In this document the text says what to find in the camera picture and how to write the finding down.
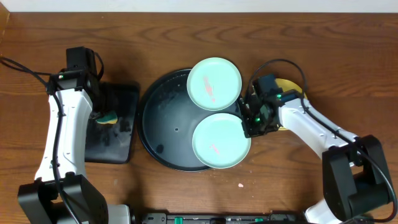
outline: red stain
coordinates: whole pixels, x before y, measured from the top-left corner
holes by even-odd
[[[213,147],[214,151],[216,151],[216,153],[218,155],[220,154],[219,150],[216,148],[216,146],[214,144],[212,144],[210,147]]]
[[[205,89],[209,96],[213,96],[213,88],[210,86],[209,78],[207,76],[203,77],[203,81],[205,82]]]

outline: mint green plate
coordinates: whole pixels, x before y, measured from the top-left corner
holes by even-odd
[[[244,137],[242,120],[227,113],[213,114],[193,132],[192,146],[207,166],[224,169],[240,163],[248,154],[251,139]]]
[[[191,70],[188,95],[199,107],[218,111],[232,105],[242,89],[242,77],[236,66],[223,58],[202,60]]]

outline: yellow plate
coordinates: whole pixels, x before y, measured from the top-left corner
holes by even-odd
[[[282,90],[284,92],[289,91],[289,90],[297,90],[301,93],[301,91],[302,91],[301,87],[299,87],[296,83],[294,83],[290,80],[285,80],[283,78],[276,78],[275,81],[276,81],[276,84],[280,88],[282,88]],[[283,131],[283,130],[287,130],[287,129],[284,127],[280,127],[279,130]]]

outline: wooden table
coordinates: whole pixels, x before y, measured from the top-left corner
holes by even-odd
[[[314,107],[359,136],[383,144],[398,186],[397,14],[12,13],[1,53],[41,72],[66,65],[65,49],[84,45],[105,63],[104,81],[141,84],[207,57],[234,62],[246,85],[263,62],[288,58],[306,72]],[[265,69],[302,84],[294,68]],[[49,125],[48,96],[27,74],[0,66],[0,223],[27,223],[18,186],[31,183]],[[290,131],[252,140],[248,156],[225,170],[168,169],[137,134],[130,163],[86,164],[108,203],[138,212],[267,213],[304,210],[322,198],[321,160]],[[386,217],[391,205],[373,215]]]

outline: wood grain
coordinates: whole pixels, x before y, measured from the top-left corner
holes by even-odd
[[[57,72],[65,49],[80,45],[102,56],[105,81],[139,82],[141,95],[160,76],[207,57],[234,62],[244,86],[266,60],[291,59],[305,70],[318,111],[381,140],[398,185],[397,14],[12,13],[1,53]],[[301,84],[288,65],[266,72]],[[36,79],[0,67],[0,223],[28,222],[17,191],[33,181],[42,158],[47,100]],[[160,165],[134,137],[130,163],[86,164],[108,203],[129,203],[138,212],[267,213],[303,210],[322,198],[321,161],[290,131],[253,139],[236,167],[197,173]],[[385,206],[372,214],[390,212]]]

